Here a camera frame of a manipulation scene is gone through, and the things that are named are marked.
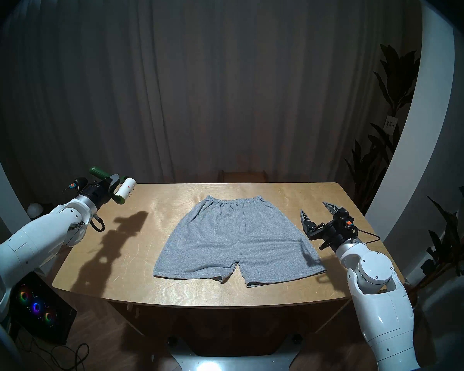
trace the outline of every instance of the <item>gray curtain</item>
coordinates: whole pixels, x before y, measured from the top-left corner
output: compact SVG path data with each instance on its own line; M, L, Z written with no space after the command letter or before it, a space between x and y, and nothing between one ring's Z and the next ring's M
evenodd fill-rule
M386 116L379 43L420 42L415 0L22 0L0 31L0 159L42 202L92 165L348 186L343 158Z

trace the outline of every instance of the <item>green handle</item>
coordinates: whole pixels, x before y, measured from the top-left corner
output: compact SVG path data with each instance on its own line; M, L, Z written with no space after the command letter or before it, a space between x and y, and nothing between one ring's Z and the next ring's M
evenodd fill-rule
M101 180L105 180L105 179L110 180L110 174L104 172L103 170L95 166L90 168L90 173Z

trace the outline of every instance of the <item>metal base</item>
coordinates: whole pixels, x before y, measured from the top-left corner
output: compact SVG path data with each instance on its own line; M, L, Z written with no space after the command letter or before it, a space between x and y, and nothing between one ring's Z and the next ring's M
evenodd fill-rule
M197 356L179 338L170 337L167 349L181 366L182 371L288 371L301 350L302 336L288 335L272 355L242 357Z

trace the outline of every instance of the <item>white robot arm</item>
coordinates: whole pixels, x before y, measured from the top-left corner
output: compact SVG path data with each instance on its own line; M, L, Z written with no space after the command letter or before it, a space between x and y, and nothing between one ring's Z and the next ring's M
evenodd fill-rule
M380 371L420 368L413 344L414 313L404 286L390 259L372 251L357 237L354 219L344 208L325 203L333 214L328 224L316 225L301 210L301 223L310 239L323 239L320 249L331 247L347 269L364 339L377 359ZM380 292L386 285L387 292Z
M109 176L97 168L91 168L90 172L101 181L88 184L84 178L76 179L69 186L78 187L76 198L29 222L0 245L0 321L7 315L10 292L15 284L52 260L63 244L78 244L89 223L103 231L103 221L96 215L99 208L110 199L123 204L136 185L133 179L127 178L114 193L121 181L117 174ZM101 230L95 227L92 218L102 223Z

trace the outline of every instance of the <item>elastic waistband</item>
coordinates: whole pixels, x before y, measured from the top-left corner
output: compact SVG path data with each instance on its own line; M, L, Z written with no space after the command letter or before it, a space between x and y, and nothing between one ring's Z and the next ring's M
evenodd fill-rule
M263 200L263 198L260 195L258 195L258 196L255 196L254 198L239 198L239 199L223 200L223 199L217 199L217 198L212 197L211 195L208 195L206 196L206 200L220 202L220 203L246 203L246 202L251 202L251 201Z

